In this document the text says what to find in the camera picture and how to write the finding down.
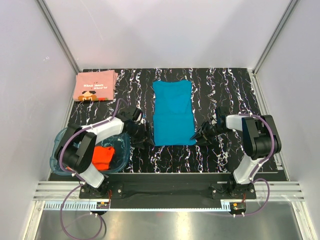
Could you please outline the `blue t-shirt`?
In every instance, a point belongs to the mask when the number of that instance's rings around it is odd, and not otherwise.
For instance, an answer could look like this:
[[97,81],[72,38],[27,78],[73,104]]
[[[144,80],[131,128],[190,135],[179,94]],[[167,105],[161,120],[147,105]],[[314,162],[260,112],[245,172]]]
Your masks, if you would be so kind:
[[196,141],[192,110],[192,83],[155,81],[153,114],[156,146],[192,146]]

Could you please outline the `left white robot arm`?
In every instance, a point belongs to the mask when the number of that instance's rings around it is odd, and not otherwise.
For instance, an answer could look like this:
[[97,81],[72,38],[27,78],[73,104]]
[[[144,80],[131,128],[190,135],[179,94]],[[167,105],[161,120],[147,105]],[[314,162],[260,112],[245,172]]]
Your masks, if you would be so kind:
[[91,126],[69,124],[53,149],[53,158],[62,171],[76,175],[84,183],[84,193],[102,198],[110,192],[106,168],[120,151],[100,143],[120,135],[127,136],[133,148],[154,144],[150,123],[145,121],[142,110],[129,107]]

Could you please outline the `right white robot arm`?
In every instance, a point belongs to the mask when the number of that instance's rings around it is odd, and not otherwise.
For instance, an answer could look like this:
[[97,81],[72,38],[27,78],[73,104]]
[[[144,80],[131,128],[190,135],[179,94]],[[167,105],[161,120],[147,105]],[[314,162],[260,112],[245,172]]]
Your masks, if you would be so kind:
[[240,199],[253,191],[254,177],[273,155],[282,149],[282,142],[272,115],[232,114],[226,107],[215,109],[215,118],[202,123],[191,137],[198,146],[209,146],[214,138],[232,131],[242,132],[244,155],[239,166],[221,188],[212,187],[214,194]]

